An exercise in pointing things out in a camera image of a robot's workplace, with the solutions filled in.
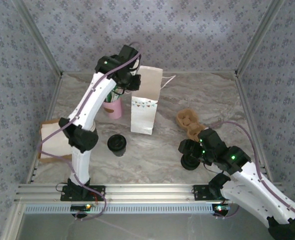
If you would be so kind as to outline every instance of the blue floral wallpaper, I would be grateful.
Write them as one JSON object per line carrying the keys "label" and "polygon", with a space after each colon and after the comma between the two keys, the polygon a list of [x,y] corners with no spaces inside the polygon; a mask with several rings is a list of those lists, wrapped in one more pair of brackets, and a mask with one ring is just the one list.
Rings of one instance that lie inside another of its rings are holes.
{"label": "blue floral wallpaper", "polygon": [[295,200],[295,0],[287,0],[241,77],[273,177]]}
{"label": "blue floral wallpaper", "polygon": [[56,80],[12,2],[0,0],[0,236]]}
{"label": "blue floral wallpaper", "polygon": [[24,0],[62,71],[143,44],[144,65],[234,70],[270,0]]}

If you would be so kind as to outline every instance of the wall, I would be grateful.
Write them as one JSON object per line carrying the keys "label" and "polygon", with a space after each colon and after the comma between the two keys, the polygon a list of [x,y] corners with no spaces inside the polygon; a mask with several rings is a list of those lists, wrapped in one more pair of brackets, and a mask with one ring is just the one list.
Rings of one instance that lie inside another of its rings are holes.
{"label": "wall", "polygon": [[275,181],[295,200],[295,0],[287,0],[241,77]]}
{"label": "wall", "polygon": [[94,70],[131,41],[144,65],[234,70],[270,0],[24,0],[63,71]]}
{"label": "wall", "polygon": [[56,80],[12,2],[0,0],[0,235]]}

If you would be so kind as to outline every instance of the enclosure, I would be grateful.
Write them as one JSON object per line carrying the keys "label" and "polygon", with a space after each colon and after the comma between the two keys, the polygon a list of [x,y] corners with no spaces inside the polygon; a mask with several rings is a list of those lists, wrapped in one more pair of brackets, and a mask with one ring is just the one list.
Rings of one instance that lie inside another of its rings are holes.
{"label": "enclosure", "polygon": [[[0,0],[0,239],[91,234],[82,231],[91,223],[73,223],[62,210],[65,205],[56,214],[45,210],[57,206],[55,186],[67,180],[70,170],[63,162],[38,161],[40,124],[67,117],[98,60],[133,41],[142,44],[142,65],[176,77],[160,92],[152,135],[130,131],[130,95],[122,97],[119,120],[99,110],[91,182],[109,186],[107,194],[116,202],[128,198],[125,192],[116,194],[121,186],[136,201],[157,198],[162,207],[193,206],[187,189],[208,183],[215,173],[202,165],[187,171],[180,164],[178,146],[187,135],[175,116],[191,108],[206,126],[235,121],[249,130],[262,172],[295,201],[295,0]],[[224,124],[217,132],[227,145],[239,146],[253,158],[240,129]],[[115,133],[128,141],[122,158],[106,147]],[[245,239],[247,233],[246,239],[270,238],[243,209],[235,219],[224,220],[189,211],[132,213],[111,211],[103,219],[150,239]],[[158,227],[166,222],[162,218],[167,219],[164,229]],[[244,229],[235,230],[240,223]],[[225,234],[214,234],[214,225]],[[39,235],[40,226],[52,235]],[[136,239],[104,223],[96,221],[96,226],[92,230],[98,239]],[[149,235],[144,227],[155,233]],[[170,236],[166,230],[171,228],[176,234]]]}

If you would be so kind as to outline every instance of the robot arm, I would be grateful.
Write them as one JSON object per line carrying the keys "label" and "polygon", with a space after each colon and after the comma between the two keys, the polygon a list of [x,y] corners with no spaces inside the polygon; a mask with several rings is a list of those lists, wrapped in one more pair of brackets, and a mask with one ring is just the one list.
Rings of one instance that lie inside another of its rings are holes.
{"label": "robot arm", "polygon": [[[72,122],[63,132],[72,146],[72,165],[76,177],[83,185],[90,184],[90,155],[99,139],[94,123],[95,116],[104,99],[115,86],[130,91],[139,89],[141,84],[141,76],[137,74],[139,65],[138,51],[127,45],[123,46],[118,55],[102,57],[98,61],[88,89],[75,110],[68,118],[62,117],[59,120],[60,127]],[[75,189],[79,189],[78,186],[80,186],[73,173],[70,175],[68,184]]]}
{"label": "robot arm", "polygon": [[227,173],[219,173],[208,184],[216,199],[240,205],[268,227],[274,239],[295,240],[295,202],[258,173],[256,164],[242,149],[227,147],[213,129],[201,131],[198,138],[199,143],[181,142],[178,150],[185,156],[182,165],[195,166],[195,161],[216,165]]}

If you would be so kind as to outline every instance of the white paper bag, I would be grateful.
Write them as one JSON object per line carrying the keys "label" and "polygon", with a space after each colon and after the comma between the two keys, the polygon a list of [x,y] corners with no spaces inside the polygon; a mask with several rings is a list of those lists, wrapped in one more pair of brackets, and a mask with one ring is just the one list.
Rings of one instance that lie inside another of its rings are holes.
{"label": "white paper bag", "polygon": [[152,134],[160,97],[163,69],[140,66],[141,85],[138,91],[132,92],[131,132]]}

